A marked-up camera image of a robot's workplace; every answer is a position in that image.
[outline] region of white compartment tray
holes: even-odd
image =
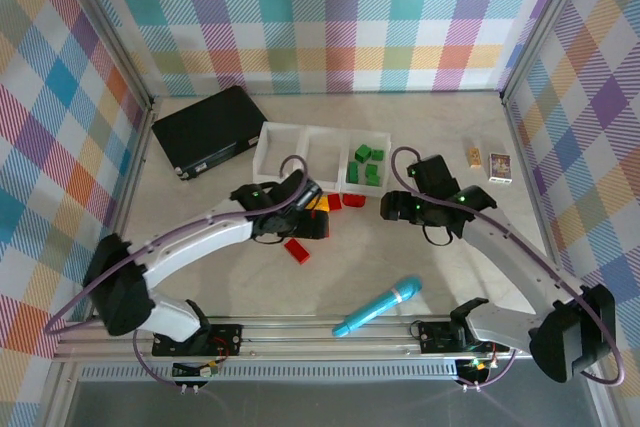
[[[359,184],[347,182],[347,166],[355,161],[355,151],[366,144],[383,150],[384,159],[378,165],[379,187],[364,185],[365,164],[358,164]],[[253,157],[255,183],[280,181],[278,170],[285,157],[298,154],[309,166],[309,176],[325,192],[345,192],[371,197],[382,197],[387,191],[391,154],[391,134],[366,130],[334,129],[313,125],[278,124],[265,122]],[[290,162],[285,175],[300,168],[299,162]]]

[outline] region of small box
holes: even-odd
[[[511,157],[507,154],[490,154],[489,168],[491,169],[489,182],[498,184],[511,183]]]
[[[369,177],[370,175],[378,175],[378,166],[375,164],[367,164],[364,169],[364,175]]]
[[[348,207],[364,207],[366,202],[364,195],[342,194],[342,203]]]
[[[230,87],[153,124],[182,180],[190,180],[258,143],[266,121],[242,87]]]
[[[358,163],[349,162],[349,170],[347,171],[347,182],[350,184],[358,183]]]
[[[358,162],[364,164],[371,157],[371,148],[365,144],[362,144],[360,147],[358,147],[358,150],[356,150],[355,157]]]
[[[340,202],[340,194],[329,194],[327,196],[327,203],[329,205],[329,212],[342,209],[342,203]]]
[[[377,175],[368,175],[367,176],[367,185],[373,185],[375,187],[380,187],[380,177]]]
[[[311,257],[311,254],[307,252],[307,249],[305,249],[296,239],[291,239],[289,242],[284,244],[284,248],[289,251],[291,256],[296,259],[300,265],[304,264],[309,260],[309,257]]]
[[[480,150],[477,147],[469,149],[469,165],[471,167],[482,167],[482,159],[480,159]]]

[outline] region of blue marker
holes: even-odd
[[[372,300],[364,307],[359,308],[353,314],[348,315],[344,322],[333,328],[335,337],[344,337],[350,332],[360,328],[362,325],[386,312],[391,307],[400,302],[409,300],[422,289],[422,282],[418,277],[407,277],[391,287],[381,296]]]

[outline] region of colorful plaid wallpaper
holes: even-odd
[[[513,72],[516,63],[520,58],[520,54],[522,54],[527,40],[529,40],[529,36],[533,32],[533,28],[535,27],[536,22],[538,22],[538,19],[540,18],[540,15],[542,14],[548,1],[549,0],[537,0],[533,10],[531,11],[531,14],[529,15],[529,19],[527,20],[524,28],[520,31],[520,36],[518,37],[518,41],[516,42],[516,45],[511,52],[511,55],[509,56],[507,66],[500,76],[500,81],[498,82],[498,90],[502,91],[504,89],[507,81],[509,80],[509,76]]]
[[[497,88],[535,0],[103,0],[163,95]]]
[[[0,0],[0,426],[30,426],[137,139],[136,103],[77,0]]]
[[[511,109],[563,265],[616,297],[640,425],[640,0],[570,0]]]

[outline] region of green block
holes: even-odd
[[[376,187],[380,187],[380,177],[377,175],[367,176],[367,185],[374,185]]]
[[[358,183],[358,163],[349,162],[349,168],[347,169],[347,182],[350,184]]]
[[[367,164],[367,167],[364,169],[364,175],[367,177],[370,175],[378,175],[378,166],[375,164]]]
[[[366,144],[362,144],[360,147],[358,147],[358,150],[356,150],[356,160],[358,162],[364,164],[367,160],[369,160],[369,157],[371,157],[371,149],[367,147]]]

